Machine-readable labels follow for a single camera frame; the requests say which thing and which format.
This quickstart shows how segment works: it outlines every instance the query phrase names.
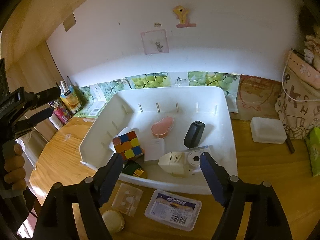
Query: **white tray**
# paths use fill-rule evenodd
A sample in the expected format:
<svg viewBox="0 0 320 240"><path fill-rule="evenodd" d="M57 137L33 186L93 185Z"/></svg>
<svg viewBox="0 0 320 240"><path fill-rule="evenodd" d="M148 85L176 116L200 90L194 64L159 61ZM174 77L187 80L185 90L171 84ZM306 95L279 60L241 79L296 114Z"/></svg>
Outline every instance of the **white tray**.
<svg viewBox="0 0 320 240"><path fill-rule="evenodd" d="M212 157L229 175L237 175L236 149L227 102L223 90L218 87L167 87L124 90L116 93L94 122L80 145L82 163L97 170L105 166L114 154L109 148L112 138L124 127L138 132L141 145L154 138L153 123L165 116L175 116L169 135L164 138L166 152L183 151L184 137L190 124L205 124L200 146L210 146ZM158 165L143 165L143 157L137 160L148 173L148 179L121 174L119 179L140 186L167 191L211 194L203 174L176 178L164 172Z"/></svg>

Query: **screw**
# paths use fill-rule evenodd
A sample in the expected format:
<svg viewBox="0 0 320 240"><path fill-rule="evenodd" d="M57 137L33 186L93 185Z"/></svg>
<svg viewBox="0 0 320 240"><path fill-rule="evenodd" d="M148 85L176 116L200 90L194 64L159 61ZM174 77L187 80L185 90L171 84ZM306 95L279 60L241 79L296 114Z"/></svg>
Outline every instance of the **screw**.
<svg viewBox="0 0 320 240"><path fill-rule="evenodd" d="M91 183L93 181L93 177L86 177L85 179L84 179L84 182L85 183Z"/></svg>
<svg viewBox="0 0 320 240"><path fill-rule="evenodd" d="M271 187L271 183L269 181L264 181L262 183L265 187Z"/></svg>
<svg viewBox="0 0 320 240"><path fill-rule="evenodd" d="M62 184L60 182L56 182L55 184L53 184L53 188L57 189L60 188L62 186Z"/></svg>
<svg viewBox="0 0 320 240"><path fill-rule="evenodd" d="M237 176L230 176L229 178L232 182L238 182L239 178Z"/></svg>

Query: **white wall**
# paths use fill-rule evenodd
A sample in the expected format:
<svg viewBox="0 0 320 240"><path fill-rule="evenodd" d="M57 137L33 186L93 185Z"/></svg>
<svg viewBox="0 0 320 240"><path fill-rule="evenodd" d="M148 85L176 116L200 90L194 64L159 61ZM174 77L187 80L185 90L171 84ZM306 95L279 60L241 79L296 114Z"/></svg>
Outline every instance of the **white wall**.
<svg viewBox="0 0 320 240"><path fill-rule="evenodd" d="M177 29L172 9L197 27ZM80 86L161 71L213 71L281 79L286 54L301 48L301 0L87 0L76 25L47 40L63 78ZM170 51L145 55L141 32L166 29Z"/></svg>

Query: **barcode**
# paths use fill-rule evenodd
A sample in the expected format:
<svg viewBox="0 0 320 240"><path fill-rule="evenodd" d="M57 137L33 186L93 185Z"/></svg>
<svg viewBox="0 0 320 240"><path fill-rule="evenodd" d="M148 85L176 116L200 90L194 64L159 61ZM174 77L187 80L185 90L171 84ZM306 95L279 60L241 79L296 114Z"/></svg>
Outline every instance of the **barcode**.
<svg viewBox="0 0 320 240"><path fill-rule="evenodd" d="M186 223L186 221L187 221L187 217L183 217L183 216L179 216L179 215L173 214L172 217L170 218L170 221L178 223L180 225L184 225Z"/></svg>

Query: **human hand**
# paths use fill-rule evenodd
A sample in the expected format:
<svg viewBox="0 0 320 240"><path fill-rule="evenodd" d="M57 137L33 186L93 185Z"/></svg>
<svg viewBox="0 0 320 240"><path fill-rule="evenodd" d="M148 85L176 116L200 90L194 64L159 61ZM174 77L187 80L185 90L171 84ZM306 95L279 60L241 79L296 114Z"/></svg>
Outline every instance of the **human hand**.
<svg viewBox="0 0 320 240"><path fill-rule="evenodd" d="M27 183L24 179L26 177L26 171L23 168L24 158L21 156L23 150L20 144L16 144L13 149L16 155L4 162L4 169L9 172L4 176L4 181L8 184L12 183L13 190L25 190Z"/></svg>

